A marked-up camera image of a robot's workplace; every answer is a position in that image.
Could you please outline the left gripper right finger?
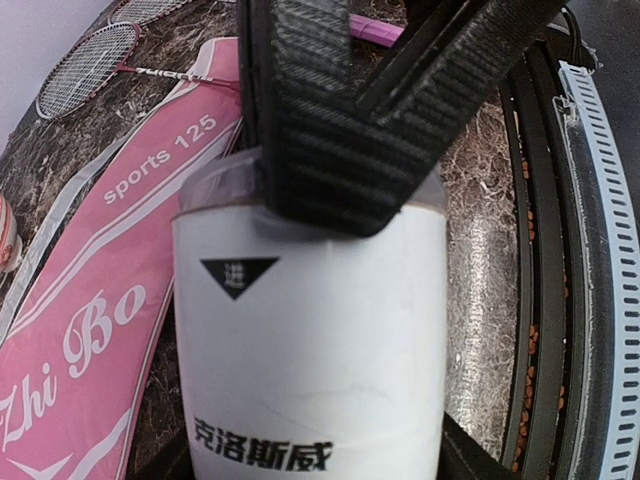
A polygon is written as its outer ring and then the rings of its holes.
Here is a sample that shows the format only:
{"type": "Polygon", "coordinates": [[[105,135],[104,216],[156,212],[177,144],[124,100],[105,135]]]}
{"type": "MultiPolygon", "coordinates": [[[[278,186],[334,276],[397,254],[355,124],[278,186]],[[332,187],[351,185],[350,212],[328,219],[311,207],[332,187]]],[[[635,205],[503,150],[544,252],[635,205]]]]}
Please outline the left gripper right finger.
{"type": "Polygon", "coordinates": [[[443,418],[438,480],[512,480],[515,473],[484,450],[448,414],[443,418]]]}

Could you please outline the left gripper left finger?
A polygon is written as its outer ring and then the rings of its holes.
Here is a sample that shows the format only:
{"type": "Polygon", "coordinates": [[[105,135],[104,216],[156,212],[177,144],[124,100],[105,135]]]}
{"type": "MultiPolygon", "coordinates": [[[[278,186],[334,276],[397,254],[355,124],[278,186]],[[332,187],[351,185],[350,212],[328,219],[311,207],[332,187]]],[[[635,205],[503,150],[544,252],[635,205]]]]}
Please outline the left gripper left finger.
{"type": "Polygon", "coordinates": [[[192,480],[193,467],[185,435],[176,436],[142,470],[143,479],[192,480]]]}

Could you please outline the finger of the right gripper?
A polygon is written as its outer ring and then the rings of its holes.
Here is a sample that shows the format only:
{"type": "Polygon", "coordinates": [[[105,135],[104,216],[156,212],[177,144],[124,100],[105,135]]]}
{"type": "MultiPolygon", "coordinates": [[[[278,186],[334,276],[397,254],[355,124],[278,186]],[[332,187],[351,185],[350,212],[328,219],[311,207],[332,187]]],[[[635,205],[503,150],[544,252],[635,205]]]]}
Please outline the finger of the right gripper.
{"type": "Polygon", "coordinates": [[[346,1],[241,1],[247,143],[277,215],[370,237],[407,203],[558,1],[409,1],[367,83],[350,86],[346,1]]]}

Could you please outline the clear plastic tube lid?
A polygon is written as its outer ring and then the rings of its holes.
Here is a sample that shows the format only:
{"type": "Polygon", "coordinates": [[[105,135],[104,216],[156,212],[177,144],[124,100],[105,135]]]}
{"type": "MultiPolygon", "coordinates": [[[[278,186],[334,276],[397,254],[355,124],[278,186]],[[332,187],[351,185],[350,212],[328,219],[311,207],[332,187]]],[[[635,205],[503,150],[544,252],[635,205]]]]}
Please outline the clear plastic tube lid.
{"type": "Polygon", "coordinates": [[[264,204],[262,148],[216,158],[193,172],[179,190],[179,213],[231,205],[264,204]]]}

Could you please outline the white shuttlecock tube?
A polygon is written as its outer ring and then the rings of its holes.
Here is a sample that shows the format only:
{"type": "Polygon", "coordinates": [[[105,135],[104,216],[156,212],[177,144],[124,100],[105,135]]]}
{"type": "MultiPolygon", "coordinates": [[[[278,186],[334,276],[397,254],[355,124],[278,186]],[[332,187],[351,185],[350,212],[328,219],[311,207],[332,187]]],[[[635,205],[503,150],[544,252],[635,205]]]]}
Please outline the white shuttlecock tube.
{"type": "Polygon", "coordinates": [[[444,410],[446,219],[364,240],[260,205],[173,223],[185,421],[199,479],[432,479],[444,410]]]}

